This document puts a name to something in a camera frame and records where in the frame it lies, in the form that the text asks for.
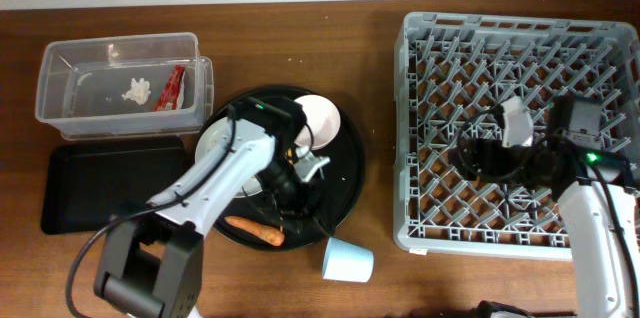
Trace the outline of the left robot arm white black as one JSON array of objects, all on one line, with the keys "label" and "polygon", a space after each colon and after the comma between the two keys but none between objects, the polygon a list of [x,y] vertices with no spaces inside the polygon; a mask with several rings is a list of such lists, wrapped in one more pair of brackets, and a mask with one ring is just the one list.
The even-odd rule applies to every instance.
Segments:
[{"label": "left robot arm white black", "polygon": [[144,210],[113,219],[84,244],[65,286],[70,313],[81,314],[72,297],[80,263],[103,238],[97,297],[132,317],[197,316],[205,238],[251,178],[275,202],[277,224],[332,235],[322,190],[312,180],[329,160],[295,156],[296,139],[311,128],[309,117],[300,102],[287,97],[271,103],[247,97],[229,106],[228,136],[150,198]]}]

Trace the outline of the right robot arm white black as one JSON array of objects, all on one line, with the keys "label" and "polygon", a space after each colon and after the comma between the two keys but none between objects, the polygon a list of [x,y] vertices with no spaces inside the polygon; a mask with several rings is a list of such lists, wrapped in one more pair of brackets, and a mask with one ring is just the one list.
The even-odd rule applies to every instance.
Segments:
[{"label": "right robot arm white black", "polygon": [[626,157],[551,135],[530,147],[463,140],[448,160],[467,180],[550,189],[569,236],[578,316],[638,316],[637,207]]}]

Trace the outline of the red snack wrapper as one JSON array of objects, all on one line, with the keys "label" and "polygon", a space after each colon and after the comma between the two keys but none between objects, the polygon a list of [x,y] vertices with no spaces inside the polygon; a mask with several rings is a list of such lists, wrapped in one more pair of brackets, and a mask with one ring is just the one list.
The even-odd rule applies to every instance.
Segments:
[{"label": "red snack wrapper", "polygon": [[173,111],[182,108],[184,102],[185,83],[184,77],[186,68],[176,65],[165,85],[154,111]]}]

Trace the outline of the light blue cup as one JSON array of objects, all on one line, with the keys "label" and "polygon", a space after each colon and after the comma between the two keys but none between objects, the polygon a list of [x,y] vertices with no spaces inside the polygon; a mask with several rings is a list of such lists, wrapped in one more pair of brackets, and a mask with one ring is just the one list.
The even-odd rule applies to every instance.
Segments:
[{"label": "light blue cup", "polygon": [[374,254],[365,248],[331,237],[326,245],[322,278],[366,283],[374,269]]}]

